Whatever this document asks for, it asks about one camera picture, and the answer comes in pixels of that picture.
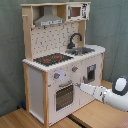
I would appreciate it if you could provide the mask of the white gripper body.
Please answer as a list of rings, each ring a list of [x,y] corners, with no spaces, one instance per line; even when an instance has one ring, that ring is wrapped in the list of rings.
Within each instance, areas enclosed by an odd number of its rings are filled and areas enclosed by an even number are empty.
[[[76,86],[79,87],[83,92],[93,96],[93,97],[97,97],[100,95],[100,88],[98,86],[93,86],[93,85],[89,85],[89,84],[78,84],[76,83]]]

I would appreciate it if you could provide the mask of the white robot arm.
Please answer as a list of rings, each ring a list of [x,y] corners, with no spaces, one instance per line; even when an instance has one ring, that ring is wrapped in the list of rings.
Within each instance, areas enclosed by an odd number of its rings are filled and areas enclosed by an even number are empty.
[[[116,79],[111,89],[85,83],[76,83],[76,86],[96,100],[118,110],[128,112],[128,79],[126,77],[121,76]]]

